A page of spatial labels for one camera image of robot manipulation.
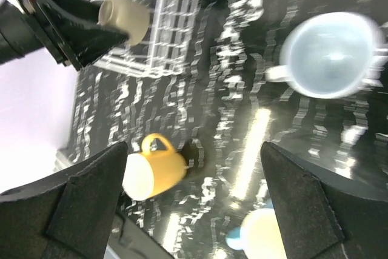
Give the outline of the light blue cup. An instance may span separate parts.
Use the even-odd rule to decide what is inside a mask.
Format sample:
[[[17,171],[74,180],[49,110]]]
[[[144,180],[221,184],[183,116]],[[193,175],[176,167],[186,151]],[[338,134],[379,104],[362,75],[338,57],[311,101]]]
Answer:
[[[239,227],[228,231],[228,247],[243,251],[247,258],[286,258],[281,233],[271,200],[250,212]]]

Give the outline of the yellow cup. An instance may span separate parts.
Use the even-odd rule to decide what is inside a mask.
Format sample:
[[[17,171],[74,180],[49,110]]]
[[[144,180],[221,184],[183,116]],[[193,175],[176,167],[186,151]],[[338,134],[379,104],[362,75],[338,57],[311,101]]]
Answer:
[[[135,201],[144,201],[177,185],[187,173],[184,157],[159,133],[147,135],[139,153],[127,156],[122,188]]]

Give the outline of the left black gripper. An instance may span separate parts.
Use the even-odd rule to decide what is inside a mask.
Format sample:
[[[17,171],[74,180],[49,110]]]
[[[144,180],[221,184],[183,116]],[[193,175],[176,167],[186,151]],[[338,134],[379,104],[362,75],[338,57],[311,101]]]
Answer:
[[[45,5],[47,27],[27,11],[33,1],[1,0],[1,64],[46,48],[58,64],[81,70],[129,38],[99,25],[99,5],[89,0],[51,0]]]

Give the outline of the white grey mug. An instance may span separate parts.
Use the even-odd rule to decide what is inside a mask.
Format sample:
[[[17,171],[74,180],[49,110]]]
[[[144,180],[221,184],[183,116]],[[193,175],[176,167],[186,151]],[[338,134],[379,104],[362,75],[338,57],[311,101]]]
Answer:
[[[266,80],[312,98],[343,98],[376,82],[386,57],[386,37],[376,22],[354,12],[324,13],[290,32]]]

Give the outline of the beige small mug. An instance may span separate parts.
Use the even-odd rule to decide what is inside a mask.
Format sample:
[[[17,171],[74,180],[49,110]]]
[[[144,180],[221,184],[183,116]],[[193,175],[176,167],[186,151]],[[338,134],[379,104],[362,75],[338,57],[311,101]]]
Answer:
[[[121,30],[134,46],[145,37],[150,24],[148,8],[133,0],[104,0],[99,8],[98,24]]]

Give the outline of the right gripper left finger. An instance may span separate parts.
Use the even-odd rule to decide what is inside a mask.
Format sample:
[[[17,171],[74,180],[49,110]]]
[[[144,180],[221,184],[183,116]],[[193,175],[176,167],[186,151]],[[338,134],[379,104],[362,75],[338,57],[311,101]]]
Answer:
[[[103,258],[127,151],[119,142],[1,193],[1,258]]]

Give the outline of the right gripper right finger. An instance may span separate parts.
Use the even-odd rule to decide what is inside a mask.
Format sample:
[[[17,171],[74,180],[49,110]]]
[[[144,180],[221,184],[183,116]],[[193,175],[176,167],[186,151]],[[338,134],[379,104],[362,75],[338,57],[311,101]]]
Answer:
[[[387,258],[387,187],[269,142],[261,162],[287,258]]]

